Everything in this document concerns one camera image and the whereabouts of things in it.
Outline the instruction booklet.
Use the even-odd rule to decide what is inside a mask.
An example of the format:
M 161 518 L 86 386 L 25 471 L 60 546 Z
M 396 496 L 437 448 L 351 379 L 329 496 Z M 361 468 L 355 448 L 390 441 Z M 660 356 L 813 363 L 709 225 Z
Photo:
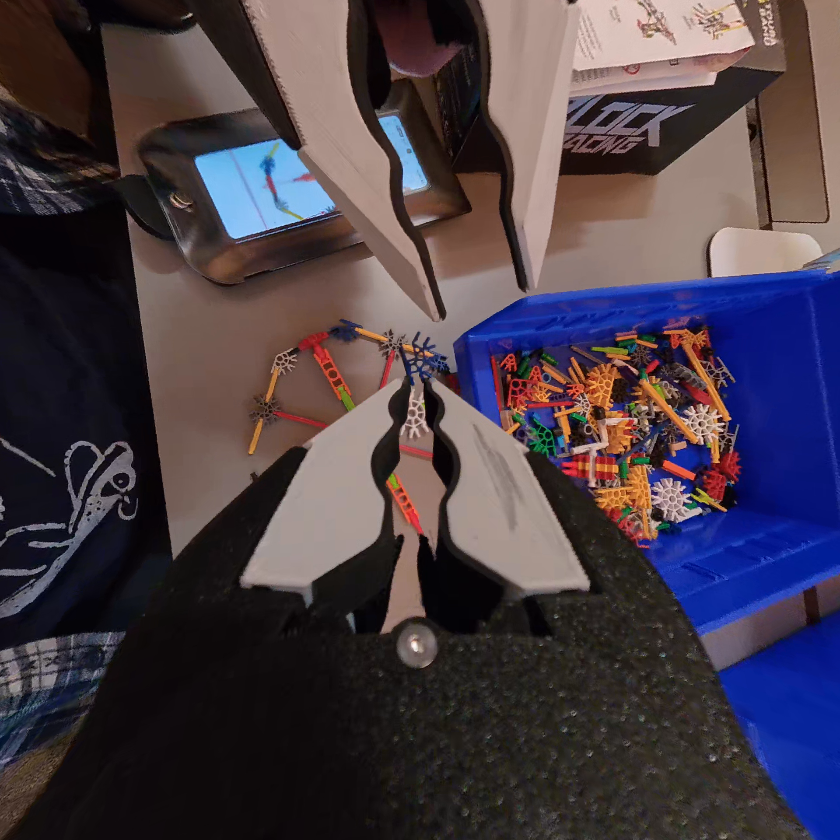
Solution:
M 574 96 L 705 87 L 754 46 L 733 1 L 581 1 Z

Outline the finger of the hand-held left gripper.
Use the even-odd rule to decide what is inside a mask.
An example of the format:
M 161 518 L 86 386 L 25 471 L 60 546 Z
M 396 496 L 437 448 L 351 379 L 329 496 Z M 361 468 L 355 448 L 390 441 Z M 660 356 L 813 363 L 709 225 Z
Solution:
M 446 317 L 424 237 L 409 217 L 403 167 L 373 107 L 364 2 L 245 2 L 310 173 L 403 292 Z
M 516 279 L 535 291 L 557 196 L 581 10 L 566 1 L 474 2 L 480 111 L 502 159 L 500 218 Z

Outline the pile of colourful toy pieces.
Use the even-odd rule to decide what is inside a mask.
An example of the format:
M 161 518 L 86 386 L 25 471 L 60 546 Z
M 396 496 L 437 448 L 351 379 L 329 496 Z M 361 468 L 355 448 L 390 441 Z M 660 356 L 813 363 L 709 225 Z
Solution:
M 638 548 L 737 503 L 736 379 L 705 323 L 489 354 L 502 430 L 546 457 Z

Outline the wooden door panel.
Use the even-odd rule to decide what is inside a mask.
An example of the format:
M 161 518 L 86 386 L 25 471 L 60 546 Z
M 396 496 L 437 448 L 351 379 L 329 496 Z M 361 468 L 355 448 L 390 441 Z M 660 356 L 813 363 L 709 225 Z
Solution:
M 89 141 L 93 86 L 56 21 L 61 2 L 1 2 L 2 103 Z

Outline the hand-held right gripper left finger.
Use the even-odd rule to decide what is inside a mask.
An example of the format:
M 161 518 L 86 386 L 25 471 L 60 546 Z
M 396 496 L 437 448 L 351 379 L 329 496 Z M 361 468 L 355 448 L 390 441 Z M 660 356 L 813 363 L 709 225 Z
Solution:
M 394 381 L 317 433 L 239 578 L 299 595 L 306 606 L 361 607 L 392 574 L 388 479 L 411 385 Z

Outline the black printed box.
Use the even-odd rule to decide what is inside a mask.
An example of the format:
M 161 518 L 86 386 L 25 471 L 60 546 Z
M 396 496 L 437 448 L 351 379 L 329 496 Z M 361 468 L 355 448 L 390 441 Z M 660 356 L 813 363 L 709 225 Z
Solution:
M 656 175 L 784 74 L 780 3 L 739 2 L 755 45 L 702 87 L 575 97 L 563 136 L 562 175 Z M 455 172 L 501 173 L 480 113 L 480 58 L 464 48 L 434 78 L 444 145 Z

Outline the person's plaid shirt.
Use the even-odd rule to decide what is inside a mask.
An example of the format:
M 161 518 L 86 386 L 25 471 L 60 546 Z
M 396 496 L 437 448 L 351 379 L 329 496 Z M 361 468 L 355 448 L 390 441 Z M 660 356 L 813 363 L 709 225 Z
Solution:
M 66 216 L 118 204 L 116 168 L 74 134 L 2 103 L 2 216 Z M 2 648 L 2 771 L 72 732 L 125 631 Z

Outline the blue snowflake connector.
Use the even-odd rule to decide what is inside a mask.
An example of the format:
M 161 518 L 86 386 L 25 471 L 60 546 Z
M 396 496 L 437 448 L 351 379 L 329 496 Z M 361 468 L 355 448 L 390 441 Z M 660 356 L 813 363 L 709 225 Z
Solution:
M 421 338 L 421 333 L 416 332 L 411 342 L 403 341 L 400 344 L 399 354 L 411 385 L 422 385 L 450 373 L 447 356 L 437 351 L 431 339 Z

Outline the person in dark printed shirt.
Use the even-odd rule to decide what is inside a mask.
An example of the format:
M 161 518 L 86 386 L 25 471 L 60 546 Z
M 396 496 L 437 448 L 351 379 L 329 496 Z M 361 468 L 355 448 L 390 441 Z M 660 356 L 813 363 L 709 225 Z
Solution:
M 172 560 L 128 221 L 2 216 L 1 643 L 123 630 Z

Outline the blue plastic storage bin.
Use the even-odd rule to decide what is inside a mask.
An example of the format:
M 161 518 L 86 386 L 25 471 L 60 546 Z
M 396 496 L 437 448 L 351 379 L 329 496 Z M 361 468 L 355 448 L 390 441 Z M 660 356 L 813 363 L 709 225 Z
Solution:
M 752 750 L 814 838 L 839 838 L 838 615 L 723 669 Z
M 647 552 L 699 635 L 838 575 L 838 276 L 822 270 L 525 297 L 454 343 L 461 395 L 499 421 L 490 355 L 710 328 L 734 374 L 737 505 Z

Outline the spoked construction toy wheel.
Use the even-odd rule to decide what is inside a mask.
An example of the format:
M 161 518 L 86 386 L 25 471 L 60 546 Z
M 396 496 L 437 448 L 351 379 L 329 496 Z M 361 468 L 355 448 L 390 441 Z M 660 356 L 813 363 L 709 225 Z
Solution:
M 344 411 L 350 412 L 354 410 L 355 401 L 353 399 L 350 386 L 341 373 L 339 366 L 327 346 L 327 343 L 331 340 L 341 341 L 344 343 L 364 340 L 375 345 L 384 359 L 383 370 L 379 382 L 379 388 L 383 389 L 389 384 L 392 369 L 395 365 L 400 364 L 403 367 L 403 362 L 399 354 L 400 344 L 403 341 L 411 342 L 413 339 L 408 340 L 405 334 L 399 334 L 391 329 L 385 333 L 373 332 L 357 322 L 342 319 L 335 327 L 332 327 L 327 331 L 310 333 L 290 348 L 277 353 L 270 366 L 268 385 L 264 392 L 255 396 L 254 405 L 249 413 L 249 418 L 254 425 L 254 430 L 248 443 L 248 456 L 252 456 L 256 453 L 264 430 L 269 425 L 278 421 L 307 426 L 317 431 L 322 431 L 327 427 L 326 423 L 316 419 L 285 411 L 281 408 L 277 399 L 277 385 L 280 378 L 293 371 L 301 358 L 305 358 L 307 356 L 312 357 L 315 364 L 320 369 L 323 378 L 328 383 L 330 391 L 339 400 Z M 457 384 L 457 379 L 453 376 L 451 369 L 447 376 L 439 376 L 432 380 L 440 380 L 445 384 Z M 431 452 L 423 448 L 410 445 L 411 441 L 429 434 L 423 391 L 426 383 L 422 385 L 412 385 L 412 394 L 409 398 L 407 417 L 400 431 L 400 436 L 405 438 L 406 441 L 401 443 L 400 449 L 401 452 L 406 455 L 431 460 Z

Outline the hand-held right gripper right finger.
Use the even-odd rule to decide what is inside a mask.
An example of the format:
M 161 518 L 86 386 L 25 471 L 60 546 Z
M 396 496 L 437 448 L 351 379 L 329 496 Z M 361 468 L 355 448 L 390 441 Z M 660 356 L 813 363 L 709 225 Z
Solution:
M 591 579 L 552 508 L 533 452 L 440 381 L 424 386 L 444 486 L 438 546 L 507 595 L 584 593 Z

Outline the person's left hand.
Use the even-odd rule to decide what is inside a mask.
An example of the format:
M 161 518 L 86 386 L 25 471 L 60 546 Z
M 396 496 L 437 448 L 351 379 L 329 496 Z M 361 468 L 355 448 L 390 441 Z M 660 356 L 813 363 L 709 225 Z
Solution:
M 435 35 L 426 1 L 373 1 L 374 20 L 389 66 L 405 77 L 431 77 L 463 48 Z

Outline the smartphone in metal holder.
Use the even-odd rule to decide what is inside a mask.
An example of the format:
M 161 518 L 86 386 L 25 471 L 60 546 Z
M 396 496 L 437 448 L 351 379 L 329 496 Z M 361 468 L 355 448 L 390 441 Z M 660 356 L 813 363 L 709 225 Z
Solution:
M 394 86 L 378 119 L 402 164 L 413 225 L 468 214 L 469 200 L 409 82 Z M 257 108 L 169 122 L 145 134 L 137 152 L 186 264 L 218 285 L 363 242 Z

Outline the white rounded sheet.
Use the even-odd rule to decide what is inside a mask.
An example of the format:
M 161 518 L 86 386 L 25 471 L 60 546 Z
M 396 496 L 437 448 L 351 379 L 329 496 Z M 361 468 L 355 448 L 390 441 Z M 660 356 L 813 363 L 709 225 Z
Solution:
M 801 270 L 821 258 L 823 248 L 808 234 L 724 227 L 707 247 L 711 278 L 778 274 Z

